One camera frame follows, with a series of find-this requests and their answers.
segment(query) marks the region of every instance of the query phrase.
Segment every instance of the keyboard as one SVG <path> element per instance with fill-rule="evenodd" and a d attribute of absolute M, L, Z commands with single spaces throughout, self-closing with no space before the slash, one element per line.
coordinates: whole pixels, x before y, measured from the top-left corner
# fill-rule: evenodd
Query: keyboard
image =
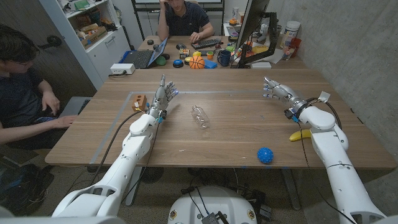
<path fill-rule="evenodd" d="M 240 32 L 241 31 L 241 26 L 236 26 L 236 27 L 234 27 L 234 29 L 235 29 L 235 32 Z"/>
<path fill-rule="evenodd" d="M 83 111 L 83 109 L 87 106 L 87 103 L 88 103 L 88 102 L 90 102 L 90 100 L 85 100 L 85 101 L 83 102 L 83 105 L 81 106 L 80 111 L 79 111 L 78 114 L 80 114 L 81 111 Z"/>
<path fill-rule="evenodd" d="M 133 63 L 135 68 L 146 68 L 153 53 L 154 52 L 152 50 L 138 50 L 132 52 L 129 55 L 128 62 Z"/>
<path fill-rule="evenodd" d="M 212 46 L 214 46 L 216 44 L 219 44 L 220 42 L 221 42 L 220 39 L 203 40 L 203 41 L 198 41 L 195 44 L 192 44 L 192 47 L 195 50 L 198 50 L 198 49 L 203 49 L 205 47 L 212 47 Z"/>

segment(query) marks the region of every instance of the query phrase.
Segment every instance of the white robotic arm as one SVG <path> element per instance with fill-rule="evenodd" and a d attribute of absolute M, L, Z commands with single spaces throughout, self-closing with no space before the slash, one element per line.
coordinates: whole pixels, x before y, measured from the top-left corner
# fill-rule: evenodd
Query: white robotic arm
<path fill-rule="evenodd" d="M 150 149 L 154 128 L 162 121 L 169 101 L 178 94 L 172 82 L 165 86 L 165 75 L 147 112 L 130 125 L 122 151 L 104 177 L 96 184 L 69 193 L 58 205 L 53 217 L 116 216 L 134 168 Z"/>
<path fill-rule="evenodd" d="M 331 189 L 340 214 L 340 223 L 355 222 L 353 215 L 361 215 L 363 223 L 370 223 L 371 217 L 385 218 L 371 201 L 369 195 L 347 156 L 348 140 L 338 127 L 332 114 L 322 111 L 285 85 L 264 77 L 264 90 L 271 91 L 271 98 L 277 98 L 289 106 L 285 115 L 296 122 L 309 123 L 314 150 L 322 160 L 328 173 Z"/>

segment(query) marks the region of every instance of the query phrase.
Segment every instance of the person's hand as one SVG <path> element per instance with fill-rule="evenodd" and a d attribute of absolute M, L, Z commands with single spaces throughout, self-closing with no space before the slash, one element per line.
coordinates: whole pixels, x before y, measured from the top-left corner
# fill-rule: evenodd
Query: person's hand
<path fill-rule="evenodd" d="M 60 101 L 55 97 L 54 93 L 50 91 L 43 92 L 42 104 L 43 111 L 45 111 L 47 106 L 49 106 L 54 115 L 56 115 L 57 111 L 60 109 Z"/>
<path fill-rule="evenodd" d="M 195 43 L 196 41 L 200 40 L 201 38 L 202 38 L 202 37 L 201 37 L 201 34 L 200 34 L 200 33 L 193 32 L 193 33 L 191 34 L 191 37 L 189 38 L 189 40 L 191 41 L 191 44 L 193 44 L 193 43 Z"/>
<path fill-rule="evenodd" d="M 166 9 L 166 4 L 169 3 L 169 0 L 159 0 L 160 3 L 160 9 Z"/>
<path fill-rule="evenodd" d="M 64 116 L 58 119 L 54 119 L 51 122 L 53 122 L 54 128 L 69 128 L 76 118 L 77 115 Z"/>

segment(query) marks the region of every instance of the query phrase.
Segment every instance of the orange basketball toy ball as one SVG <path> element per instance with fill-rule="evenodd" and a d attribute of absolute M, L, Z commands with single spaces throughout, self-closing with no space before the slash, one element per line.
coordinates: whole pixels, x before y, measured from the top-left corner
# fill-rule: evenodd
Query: orange basketball toy ball
<path fill-rule="evenodd" d="M 205 68 L 205 59 L 201 56 L 193 56 L 191 61 L 189 61 L 189 67 L 192 69 Z"/>

